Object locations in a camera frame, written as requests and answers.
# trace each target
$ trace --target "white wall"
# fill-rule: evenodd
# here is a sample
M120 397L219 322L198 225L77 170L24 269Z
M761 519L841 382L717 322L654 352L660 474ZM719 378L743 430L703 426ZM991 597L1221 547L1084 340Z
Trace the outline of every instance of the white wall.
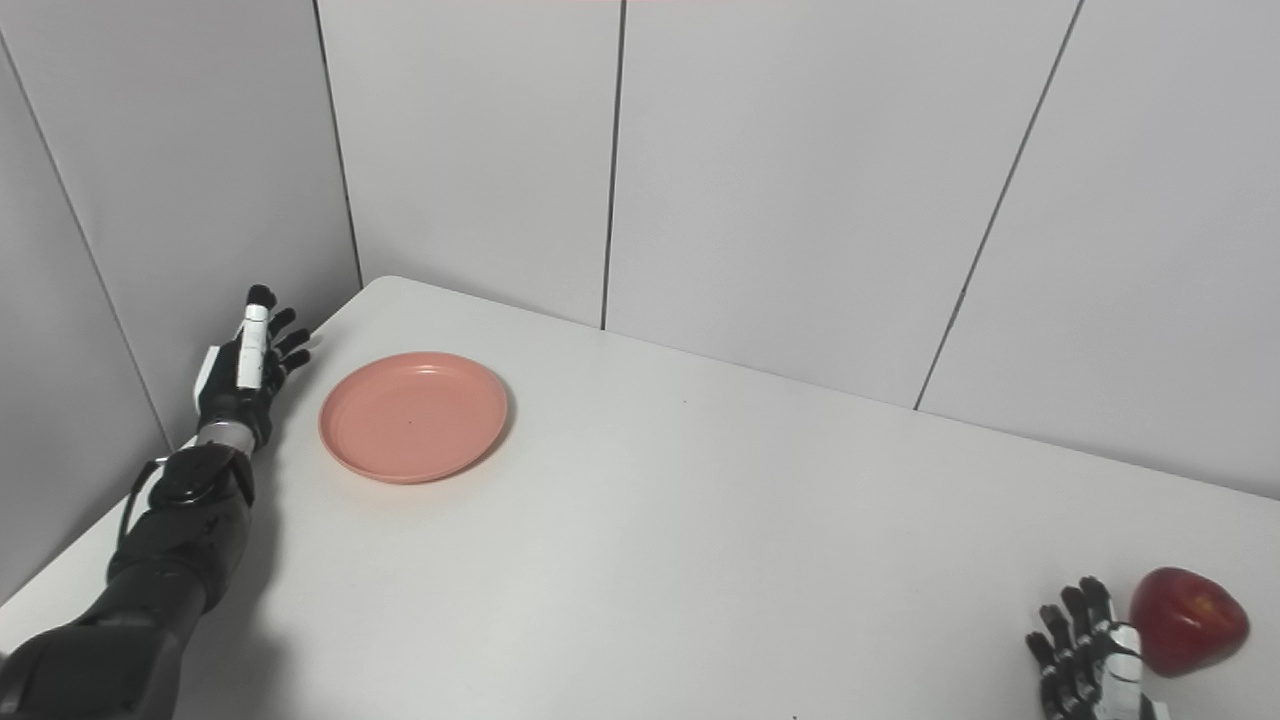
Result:
M1087 3L924 410L1280 497L1277 27Z
M114 502L160 425L0 38L0 601Z
M608 328L911 406L1074 6L630 4Z
M311 3L0 3L0 31L182 443L248 284L312 325L358 290Z
M599 324L620 3L319 8L365 278Z

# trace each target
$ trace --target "apple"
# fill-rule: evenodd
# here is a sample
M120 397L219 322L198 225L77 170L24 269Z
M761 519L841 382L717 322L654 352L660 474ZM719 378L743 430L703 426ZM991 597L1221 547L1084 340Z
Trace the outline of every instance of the apple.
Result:
M1249 637L1249 616L1222 585L1181 568L1158 568L1138 583L1129 621L1142 659L1166 678L1230 657Z

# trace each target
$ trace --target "robotic arm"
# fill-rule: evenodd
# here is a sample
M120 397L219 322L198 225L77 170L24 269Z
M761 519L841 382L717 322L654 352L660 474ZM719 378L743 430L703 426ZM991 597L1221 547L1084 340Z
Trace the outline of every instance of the robotic arm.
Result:
M270 441L271 401L285 378L310 360L297 350L307 331L276 342L296 314L271 318L274 306L270 290L250 290L236 337L211 348L201 369L193 443L142 469L97 601L0 667L0 720L173 716L183 650L225 594L248 539L248 459ZM129 528L138 492L161 465L147 511Z
M1106 585L1080 578L1061 597L1070 623L1046 605L1039 615L1050 637L1027 635L1041 667L1046 720L1170 720L1162 703L1142 693L1142 642L1133 625L1115 619Z

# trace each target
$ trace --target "white table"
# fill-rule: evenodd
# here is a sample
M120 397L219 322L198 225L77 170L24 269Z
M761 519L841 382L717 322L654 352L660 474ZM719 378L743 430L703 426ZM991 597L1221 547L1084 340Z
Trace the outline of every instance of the white table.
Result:
M1151 694L1275 716L1277 502L403 279L319 334L183 720L1034 720L1037 607L1083 574L1124 607L1166 564L1226 585L1253 635ZM509 434L444 482L361 479L320 404L410 350L497 372ZM0 609L0 648L87 607L115 523Z

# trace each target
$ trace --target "panel seam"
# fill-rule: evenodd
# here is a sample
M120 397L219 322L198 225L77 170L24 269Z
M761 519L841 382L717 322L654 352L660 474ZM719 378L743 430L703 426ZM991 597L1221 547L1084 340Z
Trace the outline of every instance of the panel seam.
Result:
M609 269L613 261L613 211L618 188L618 131L622 127L622 61L627 45L627 0L618 9L618 74L613 91L613 147L609 152L609 211L604 232L604 281L600 288L600 329L609 322Z
M1014 182L1014 174L1018 172L1018 165L1023 160L1023 152L1027 150L1027 143L1032 137L1032 131L1036 129L1036 120L1039 119L1041 110L1044 108L1044 100L1048 97L1050 87L1053 85L1053 78L1057 76L1057 68L1062 64L1062 56L1066 54L1066 46L1071 41L1071 35L1075 32L1075 23L1080 19L1080 12L1084 9L1085 0L1078 0L1075 4L1075 12L1071 13L1071 22L1066 26L1066 33L1062 36L1062 42L1057 47L1057 55L1053 58L1053 64L1050 67L1048 77L1044 79L1044 86L1041 88L1039 99L1036 101L1036 109L1032 110L1032 117L1027 123L1027 129L1023 132L1023 138L1018 143L1018 151L1014 154L1014 161L1009 167L1009 173L1005 176L1005 183L1000 188L1000 195L996 197L996 206L991 210L991 217L987 219L987 227L982 233L982 240L978 242L978 250L974 252L973 261L969 264L969 272L965 274L964 284L960 286L960 293L956 296L956 302L951 309L951 316L947 318L947 327L942 331L942 340L938 342L937 350L933 352L933 360L929 363L929 372L924 375L924 384L920 386L920 393L915 397L915 405L913 410L919 410L920 404L924 402L924 393L929 389L929 382L933 380L933 372L938 368L938 360L942 357L942 350L947 345L947 340L951 337L951 328L956 324L956 318L960 316L960 309L964 306L965 297L969 295L969 286L973 283L973 275L978 270L978 263L982 261L982 254L987 249L987 241L991 240L991 231L996 227L996 218L1000 215L1000 210L1005 205L1005 197L1009 195L1009 188Z
M36 126L36 136L40 138L40 145L45 151L45 158L49 160L49 167L54 170L54 178L58 181L58 188L63 195L63 202L67 204L67 211L70 214L72 222L76 224L76 233L79 236L81 245L88 255L90 266L93 268L93 277L97 279L97 284L102 290L102 297L106 300L108 311L111 314L111 319L115 320L115 329L120 333L120 340L124 343L124 351L129 356L129 364L133 365L133 374L138 378L138 384L142 387L142 395L147 401L147 407L151 409L151 419L155 421L156 429L160 430L160 438L166 446L169 446L170 450L173 450L173 439L169 437L169 433L164 427L164 421L160 420L160 410L156 407L155 397L152 397L151 388L147 386L146 377L142 374L142 366L138 364L138 356L133 351L133 343L129 342L129 333L124 329L124 322L120 319L120 313L116 310L115 301L111 299L111 291L106 286L106 278L102 275L102 268L97 263L97 256L93 255L93 247L88 242L88 233L84 232L84 224L81 222L79 213L76 210L76 204L72 202L70 191L67 188L61 168L58 167L58 159L54 158L54 150L49 145L49 137L45 135L45 128L40 124L40 118L36 115L36 106L31 101L31 95L27 94L27 86L22 81L22 72L18 69L18 63L14 60L13 53L9 50L9 42L5 40L3 29L0 29L0 53L4 53L4 59L9 63L9 69L13 72L14 82L18 85L18 95L27 105L27 114L31 117L32 124Z
M356 242L356 217L351 210L351 186L347 182L347 159L342 154L342 131L338 129L338 105L333 97L333 77L329 74L329 50L324 41L324 24L320 19L320 1L311 0L311 10L316 19L316 41L320 45L320 67L324 68L324 90L329 99L329 119L333 122L333 145L338 152L338 177L342 178L342 200L347 205L347 232L351 237L351 256L356 261L356 282L365 288L365 269L360 264L360 243Z

